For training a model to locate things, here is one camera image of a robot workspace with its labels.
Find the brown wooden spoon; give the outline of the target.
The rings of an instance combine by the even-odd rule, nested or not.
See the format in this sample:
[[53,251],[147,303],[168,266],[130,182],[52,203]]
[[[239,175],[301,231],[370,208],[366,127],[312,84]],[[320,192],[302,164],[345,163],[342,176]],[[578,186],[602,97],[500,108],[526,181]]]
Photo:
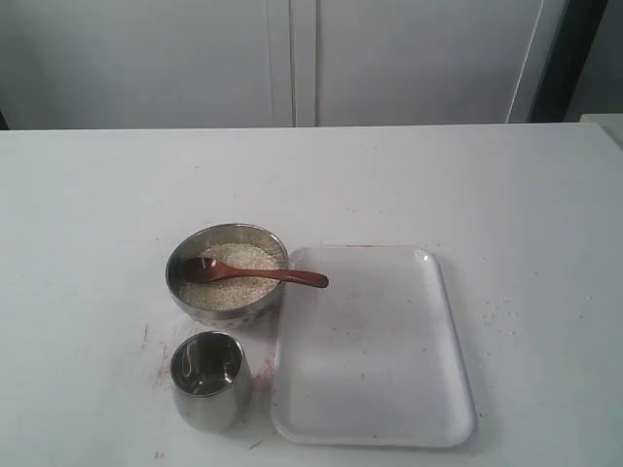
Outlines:
[[259,277],[295,283],[314,288],[327,288],[326,275],[291,269],[238,269],[213,258],[197,257],[185,260],[180,267],[182,277],[193,283],[211,283],[242,277]]

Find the white rice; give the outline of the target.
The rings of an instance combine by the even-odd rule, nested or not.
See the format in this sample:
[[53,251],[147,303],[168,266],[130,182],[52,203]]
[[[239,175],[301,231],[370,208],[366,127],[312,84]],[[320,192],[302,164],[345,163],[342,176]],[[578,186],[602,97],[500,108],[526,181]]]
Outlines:
[[[249,243],[222,243],[207,247],[202,255],[239,269],[278,269],[276,259]],[[252,304],[269,292],[277,281],[261,277],[238,277],[211,283],[182,281],[180,297],[195,308],[221,311]]]

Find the steel rice bowl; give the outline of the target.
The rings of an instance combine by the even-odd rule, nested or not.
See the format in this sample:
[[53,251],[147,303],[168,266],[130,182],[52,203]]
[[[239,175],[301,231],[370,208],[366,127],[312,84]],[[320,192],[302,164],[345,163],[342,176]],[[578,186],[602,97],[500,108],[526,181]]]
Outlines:
[[221,311],[192,307],[179,294],[181,282],[187,281],[180,273],[183,262],[202,256],[202,252],[209,246],[222,243],[252,244],[272,255],[278,262],[279,269],[287,266],[287,250],[270,231],[248,224],[221,224],[193,233],[173,250],[165,268],[165,283],[174,302],[194,320],[219,329],[247,326],[279,308],[284,291],[283,283],[277,282],[271,292],[252,304]]

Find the small steel cup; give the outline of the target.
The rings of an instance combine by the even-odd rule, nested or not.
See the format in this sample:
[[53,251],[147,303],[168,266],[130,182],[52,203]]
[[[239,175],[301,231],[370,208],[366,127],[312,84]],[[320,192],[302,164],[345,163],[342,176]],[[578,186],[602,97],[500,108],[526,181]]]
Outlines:
[[180,343],[169,363],[171,394],[181,418],[202,432],[225,432],[247,409],[251,374],[233,336],[205,331]]

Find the white plastic tray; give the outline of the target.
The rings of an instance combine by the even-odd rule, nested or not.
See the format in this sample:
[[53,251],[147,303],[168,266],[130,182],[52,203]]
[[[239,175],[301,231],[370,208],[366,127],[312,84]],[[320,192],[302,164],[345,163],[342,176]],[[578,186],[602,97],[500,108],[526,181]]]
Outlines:
[[324,289],[286,287],[276,334],[272,421],[308,445],[450,449],[475,415],[434,256],[414,246],[294,251]]

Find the white cabinet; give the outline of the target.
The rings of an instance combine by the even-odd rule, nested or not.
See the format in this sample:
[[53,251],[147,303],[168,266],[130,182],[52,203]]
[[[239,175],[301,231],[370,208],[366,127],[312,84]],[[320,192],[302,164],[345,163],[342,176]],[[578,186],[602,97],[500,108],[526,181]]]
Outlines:
[[12,129],[528,119],[563,1],[5,1]]

